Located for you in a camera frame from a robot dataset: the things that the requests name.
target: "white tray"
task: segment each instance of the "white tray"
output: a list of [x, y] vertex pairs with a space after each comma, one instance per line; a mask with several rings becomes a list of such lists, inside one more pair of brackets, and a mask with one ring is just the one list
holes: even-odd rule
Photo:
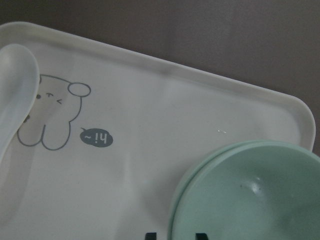
[[206, 153], [313, 147], [314, 118], [293, 96], [30, 23], [0, 26], [11, 43], [55, 78], [42, 76], [1, 163], [1, 240], [164, 240], [175, 187]]

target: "gray speech bubble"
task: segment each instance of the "gray speech bubble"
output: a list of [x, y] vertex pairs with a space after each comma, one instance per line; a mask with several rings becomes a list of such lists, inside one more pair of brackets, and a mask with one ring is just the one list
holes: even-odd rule
[[83, 132], [80, 134], [81, 140], [88, 145], [92, 145], [98, 148], [105, 148], [110, 146], [114, 139], [110, 133], [100, 128], [81, 128]]

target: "green plastic bowl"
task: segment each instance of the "green plastic bowl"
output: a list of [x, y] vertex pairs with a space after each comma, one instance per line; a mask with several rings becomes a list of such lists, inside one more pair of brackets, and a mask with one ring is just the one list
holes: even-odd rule
[[169, 240], [320, 239], [320, 159], [304, 148], [240, 145], [207, 159], [186, 185], [173, 199]]
[[219, 155], [230, 151], [231, 149], [235, 149], [247, 144], [252, 144], [252, 143], [261, 143], [261, 142], [268, 142], [270, 140], [264, 140], [264, 139], [259, 139], [259, 140], [249, 140], [249, 141], [242, 141], [242, 142], [237, 142], [233, 144], [226, 145], [224, 147], [220, 147], [212, 152], [209, 152], [203, 159], [200, 159], [200, 161], [196, 161], [187, 171], [186, 173], [182, 176], [181, 180], [179, 181], [174, 194], [173, 194], [173, 201], [171, 202], [170, 205], [170, 224], [168, 227], [168, 232], [170, 233], [172, 230], [172, 223], [173, 223], [173, 218], [176, 212], [176, 208], [179, 204], [181, 196], [183, 196], [184, 191], [188, 187], [188, 184], [193, 180], [194, 176], [202, 169], [204, 168], [208, 163], [210, 163], [214, 158], [218, 157]]

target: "cartoon bear drawing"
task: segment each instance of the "cartoon bear drawing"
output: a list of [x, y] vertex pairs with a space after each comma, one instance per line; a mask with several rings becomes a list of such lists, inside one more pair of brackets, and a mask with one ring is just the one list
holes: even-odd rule
[[71, 134], [71, 122], [82, 108], [82, 98], [91, 93], [84, 83], [40, 75], [34, 105], [17, 131], [21, 144], [32, 147], [41, 143], [48, 150], [63, 148]]

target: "spoon bowl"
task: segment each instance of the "spoon bowl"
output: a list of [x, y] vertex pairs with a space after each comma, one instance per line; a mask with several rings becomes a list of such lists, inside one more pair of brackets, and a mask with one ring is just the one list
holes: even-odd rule
[[39, 80], [37, 60], [29, 49], [10, 44], [0, 50], [0, 163], [32, 108]]

